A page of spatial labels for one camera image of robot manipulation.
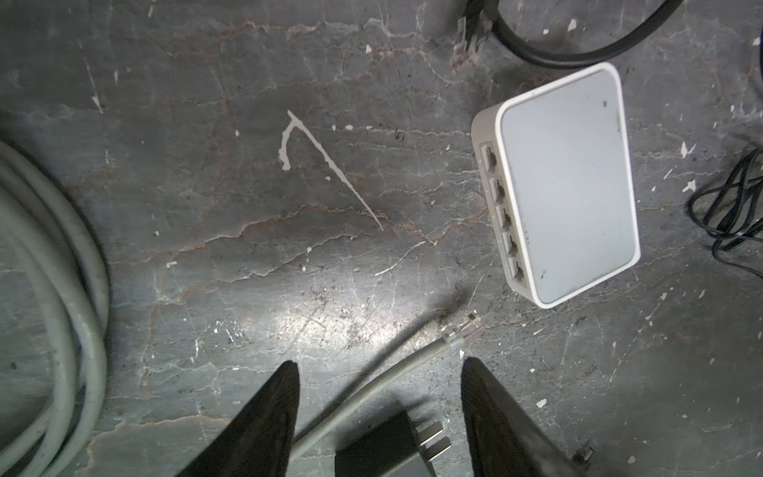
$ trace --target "black cable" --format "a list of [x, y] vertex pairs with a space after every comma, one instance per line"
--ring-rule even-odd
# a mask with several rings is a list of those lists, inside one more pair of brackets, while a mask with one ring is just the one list
[[[753, 275], [763, 279], [763, 272], [744, 266], [739, 263], [730, 262], [721, 257], [721, 252], [728, 252], [738, 247], [747, 240], [763, 242], [763, 238], [756, 237], [763, 230], [763, 218], [755, 221], [755, 212], [758, 209], [758, 200], [763, 192], [763, 176], [749, 178], [750, 169], [755, 164], [758, 155], [763, 154], [763, 150], [755, 149], [744, 156], [731, 171], [726, 183], [720, 187], [698, 192], [691, 196], [686, 203], [686, 210], [689, 218], [698, 226], [702, 227], [707, 235], [714, 239], [711, 248], [713, 258], [726, 265], [750, 272]], [[731, 192], [736, 190], [736, 196], [733, 198], [731, 208], [718, 221], [715, 226], [710, 222], [719, 214], [719, 209], [723, 205], [724, 199]], [[704, 216], [699, 219], [694, 206], [699, 199], [706, 195], [717, 194], [710, 208], [707, 209]]]
[[665, 0], [635, 30], [612, 44], [586, 53], [550, 53], [531, 47], [509, 28], [501, 14], [498, 13], [497, 0], [485, 2], [485, 14], [493, 21], [492, 31], [495, 37], [519, 58], [545, 68], [573, 69], [592, 66], [630, 50], [660, 28], [682, 2], [683, 0]]

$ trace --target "concrete floor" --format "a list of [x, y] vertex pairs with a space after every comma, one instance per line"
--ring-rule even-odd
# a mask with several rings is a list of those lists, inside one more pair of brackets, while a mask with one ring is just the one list
[[[657, 5], [501, 2], [520, 35], [560, 50], [608, 43]], [[67, 475], [172, 475], [286, 359], [300, 367], [299, 431], [362, 370], [472, 309], [488, 330], [464, 354], [566, 453], [592, 439], [590, 475], [763, 473], [761, 282], [712, 261], [684, 214], [690, 181], [723, 176], [745, 136], [763, 138], [763, 4], [690, 0], [613, 60], [642, 259], [550, 311], [507, 287], [468, 132], [481, 109], [565, 73], [495, 40], [452, 70], [462, 6], [0, 4], [0, 135], [80, 208], [113, 287], [108, 397]], [[380, 224], [299, 128], [284, 170], [288, 111]], [[50, 391], [42, 323], [6, 249], [0, 444]], [[760, 247], [740, 254], [760, 266]], [[399, 407], [444, 423], [438, 475], [471, 475], [459, 354], [392, 386], [289, 475], [332, 475], [336, 447]]]

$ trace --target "black power adapter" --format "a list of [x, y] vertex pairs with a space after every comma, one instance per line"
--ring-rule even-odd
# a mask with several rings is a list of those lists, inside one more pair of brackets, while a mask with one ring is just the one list
[[401, 411], [383, 424], [336, 453], [336, 477], [436, 477], [432, 459], [450, 449], [443, 437], [430, 447], [426, 444], [443, 432], [435, 422], [421, 432]]

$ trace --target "coiled gray cable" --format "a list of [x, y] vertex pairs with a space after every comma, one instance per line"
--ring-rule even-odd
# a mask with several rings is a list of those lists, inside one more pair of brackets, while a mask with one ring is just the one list
[[[0, 231], [15, 248], [40, 303], [53, 350], [54, 383], [53, 394], [37, 419], [0, 451], [0, 475], [41, 439], [21, 475], [54, 477], [87, 444], [103, 406], [103, 333], [109, 299], [106, 267], [85, 223], [63, 193], [3, 142]], [[69, 434], [76, 396], [83, 386], [82, 412]]]

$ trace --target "white paint mark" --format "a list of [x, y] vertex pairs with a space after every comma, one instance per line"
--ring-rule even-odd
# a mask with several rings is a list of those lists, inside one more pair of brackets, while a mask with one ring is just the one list
[[400, 257], [400, 259], [399, 259], [397, 262], [395, 262], [395, 263], [394, 263], [394, 265], [393, 265], [393, 266], [389, 267], [388, 269], [382, 270], [381, 272], [377, 272], [377, 273], [374, 273], [374, 276], [380, 276], [382, 273], [386, 273], [386, 272], [389, 272], [389, 271], [390, 271], [390, 270], [392, 270], [394, 267], [398, 266], [398, 264], [399, 264], [400, 262], [402, 262], [402, 261], [403, 261], [403, 259], [405, 258], [405, 256], [406, 256], [407, 254], [409, 254], [411, 250], [413, 250], [414, 248], [416, 248], [416, 247], [419, 247], [419, 246], [421, 246], [421, 245], [424, 245], [426, 242], [427, 242], [426, 240], [422, 240], [422, 241], [420, 241], [419, 243], [417, 243], [416, 245], [412, 246], [412, 247], [411, 247], [411, 248], [410, 248], [410, 249], [409, 249], [409, 250], [408, 250], [408, 251], [407, 251], [407, 252], [406, 252], [406, 253], [405, 253], [405, 254], [404, 254], [402, 257]]
[[697, 180], [696, 179], [692, 179], [691, 181], [686, 183], [686, 187], [684, 187], [681, 190], [681, 192], [686, 192], [686, 191], [692, 191], [692, 192], [696, 192], [697, 191]]
[[294, 114], [291, 111], [286, 111], [286, 112], [291, 118], [291, 122], [288, 124], [286, 129], [284, 129], [284, 132], [281, 138], [281, 149], [278, 150], [278, 157], [283, 163], [282, 169], [285, 171], [288, 171], [289, 169], [291, 169], [291, 164], [288, 160], [288, 154], [286, 153], [286, 143], [288, 142], [288, 138], [291, 135], [291, 131], [294, 130], [294, 128], [296, 127], [307, 135], [307, 138], [311, 141], [311, 143], [313, 143], [315, 148], [318, 149], [318, 151], [320, 151], [320, 153], [324, 155], [324, 160], [329, 165], [329, 169], [331, 169], [336, 174], [336, 176], [339, 177], [340, 181], [344, 182], [344, 184], [347, 187], [349, 187], [349, 190], [353, 191], [353, 194], [355, 194], [358, 200], [360, 200], [360, 203], [363, 204], [365, 209], [371, 214], [371, 216], [374, 218], [374, 220], [378, 224], [379, 228], [384, 230], [384, 228], [382, 227], [382, 223], [376, 217], [376, 214], [374, 214], [374, 211], [371, 210], [369, 205], [365, 203], [365, 201], [363, 200], [363, 197], [361, 197], [358, 191], [355, 190], [353, 185], [347, 179], [347, 176], [344, 175], [344, 172], [342, 172], [342, 170], [339, 167], [337, 167], [336, 163], [329, 157], [329, 154], [326, 152], [324, 147], [320, 145], [317, 139], [315, 139], [315, 136], [313, 136], [313, 133], [311, 133], [310, 130], [304, 126], [304, 123], [300, 121], [299, 118], [294, 116]]
[[93, 96], [90, 97], [90, 99], [93, 100], [93, 103], [95, 103], [95, 106], [98, 108], [98, 112], [103, 114], [103, 107], [101, 106], [101, 100], [98, 98], [98, 90], [95, 88], [95, 80], [93, 79], [93, 75], [90, 72], [90, 63], [88, 63], [87, 58], [84, 56], [82, 57], [82, 60], [85, 62], [85, 69], [88, 70], [88, 78], [90, 78], [90, 85], [93, 87]]

